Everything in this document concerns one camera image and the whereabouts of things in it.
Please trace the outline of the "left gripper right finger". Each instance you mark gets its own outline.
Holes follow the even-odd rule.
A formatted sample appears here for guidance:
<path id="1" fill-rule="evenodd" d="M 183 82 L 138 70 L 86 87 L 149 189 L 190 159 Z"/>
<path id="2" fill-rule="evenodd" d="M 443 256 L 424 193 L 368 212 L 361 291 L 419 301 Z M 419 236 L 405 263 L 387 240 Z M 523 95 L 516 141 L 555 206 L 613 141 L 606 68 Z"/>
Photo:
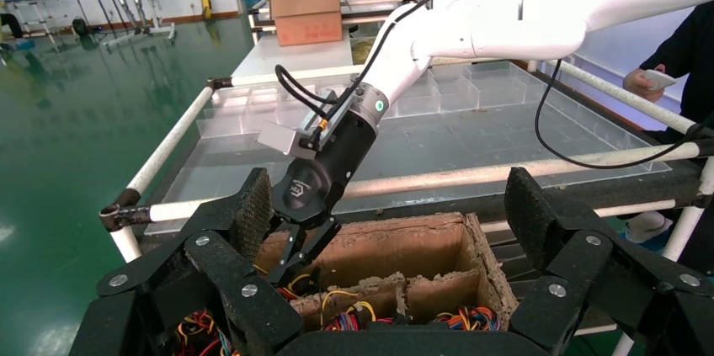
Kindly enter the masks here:
<path id="1" fill-rule="evenodd" d="M 587 205 L 547 193 L 522 167 L 509 171 L 507 222 L 539 278 L 509 330 L 561 355 L 586 311 L 605 313 L 649 355 L 713 352 L 713 284 L 621 238 Z"/>

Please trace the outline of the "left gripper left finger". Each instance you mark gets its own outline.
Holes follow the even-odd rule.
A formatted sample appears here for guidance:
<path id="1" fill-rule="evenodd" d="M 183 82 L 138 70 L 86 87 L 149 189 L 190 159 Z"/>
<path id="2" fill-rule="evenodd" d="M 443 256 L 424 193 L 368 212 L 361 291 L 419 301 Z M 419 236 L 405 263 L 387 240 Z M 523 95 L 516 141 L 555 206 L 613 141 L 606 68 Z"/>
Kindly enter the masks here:
<path id="1" fill-rule="evenodd" d="M 303 324 L 253 267 L 269 218 L 269 176 L 256 167 L 237 193 L 200 205 L 174 238 L 105 275 L 98 352 L 168 355 L 180 321 L 206 310 L 240 353 L 278 354 Z"/>

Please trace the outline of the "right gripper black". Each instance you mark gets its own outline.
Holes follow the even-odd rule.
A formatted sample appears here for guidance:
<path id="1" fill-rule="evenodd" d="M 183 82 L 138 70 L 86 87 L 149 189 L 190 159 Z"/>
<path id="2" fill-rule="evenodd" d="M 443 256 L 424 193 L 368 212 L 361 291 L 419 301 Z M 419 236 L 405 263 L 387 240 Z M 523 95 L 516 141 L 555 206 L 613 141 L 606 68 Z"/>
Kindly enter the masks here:
<path id="1" fill-rule="evenodd" d="M 340 231 L 342 225 L 331 211 L 343 197 L 376 136 L 375 127 L 349 111 L 313 159 L 293 160 L 285 176 L 273 186 L 273 211 L 289 226 L 280 260 L 267 275 L 273 286 L 286 287 Z M 311 238 L 307 237 L 309 229 L 314 231 Z"/>

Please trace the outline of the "bystander bare hand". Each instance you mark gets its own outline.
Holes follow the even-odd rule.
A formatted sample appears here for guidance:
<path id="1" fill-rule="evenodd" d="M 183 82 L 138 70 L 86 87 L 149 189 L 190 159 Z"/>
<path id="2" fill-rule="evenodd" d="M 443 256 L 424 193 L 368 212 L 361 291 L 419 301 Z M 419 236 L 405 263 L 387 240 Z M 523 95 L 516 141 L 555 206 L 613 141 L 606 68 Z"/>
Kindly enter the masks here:
<path id="1" fill-rule="evenodd" d="M 645 69 L 636 68 L 629 72 L 623 80 L 622 87 L 649 102 L 656 103 L 663 97 L 664 90 L 655 90 L 652 83 L 644 77 L 645 71 Z"/>

